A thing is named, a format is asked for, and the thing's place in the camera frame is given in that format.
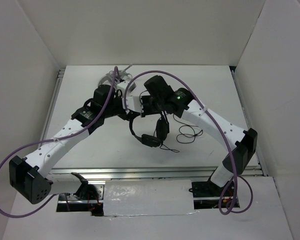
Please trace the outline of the black headphones with cable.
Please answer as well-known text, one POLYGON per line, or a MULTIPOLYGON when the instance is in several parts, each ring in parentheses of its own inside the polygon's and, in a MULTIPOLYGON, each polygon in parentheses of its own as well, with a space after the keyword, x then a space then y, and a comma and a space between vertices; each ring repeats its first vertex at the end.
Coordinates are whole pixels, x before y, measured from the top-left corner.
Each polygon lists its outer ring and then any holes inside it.
MULTIPOLYGON (((160 117, 156 121, 155 129, 153 134, 142 134, 137 135, 133 129, 134 120, 138 117, 143 118, 141 114, 130 114, 129 115, 129 130, 131 135, 138 140, 142 145, 150 147, 150 148, 159 148, 164 151, 170 151, 173 153, 179 153, 178 149, 172 149, 165 145, 165 140, 170 133, 170 122, 168 120, 168 114, 166 112, 160 112, 160 117)), ((177 123, 181 124, 178 128, 179 134, 175 137, 176 141, 180 144, 192 144, 197 138, 201 137, 204 134, 202 129, 199 129, 197 125, 189 124, 182 122, 181 120, 177 120, 177 116, 172 114, 172 118, 177 123)))

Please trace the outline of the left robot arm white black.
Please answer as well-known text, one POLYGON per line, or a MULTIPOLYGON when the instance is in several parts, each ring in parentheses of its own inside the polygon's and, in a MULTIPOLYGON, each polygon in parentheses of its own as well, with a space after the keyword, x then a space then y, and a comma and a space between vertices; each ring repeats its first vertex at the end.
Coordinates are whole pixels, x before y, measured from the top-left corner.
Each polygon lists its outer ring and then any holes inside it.
POLYGON ((93 97, 71 115, 51 141, 23 158, 16 155, 9 161, 10 185, 31 204, 40 203, 56 183, 47 178, 51 169, 75 145, 102 126, 106 118, 124 115, 124 93, 129 94, 135 88, 135 84, 130 87, 119 84, 116 88, 102 84, 96 88, 93 97))

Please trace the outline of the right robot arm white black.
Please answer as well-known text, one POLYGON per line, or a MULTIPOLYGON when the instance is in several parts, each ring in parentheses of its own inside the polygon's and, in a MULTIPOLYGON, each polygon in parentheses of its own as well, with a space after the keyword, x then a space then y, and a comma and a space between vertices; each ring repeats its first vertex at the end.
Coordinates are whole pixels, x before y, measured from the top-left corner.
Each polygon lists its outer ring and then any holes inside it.
POLYGON ((232 177, 243 173, 255 154, 258 133, 253 128, 238 127, 208 109, 188 86, 174 91, 162 76, 155 75, 144 87, 156 107, 198 126, 228 151, 207 184, 210 194, 220 195, 232 177))

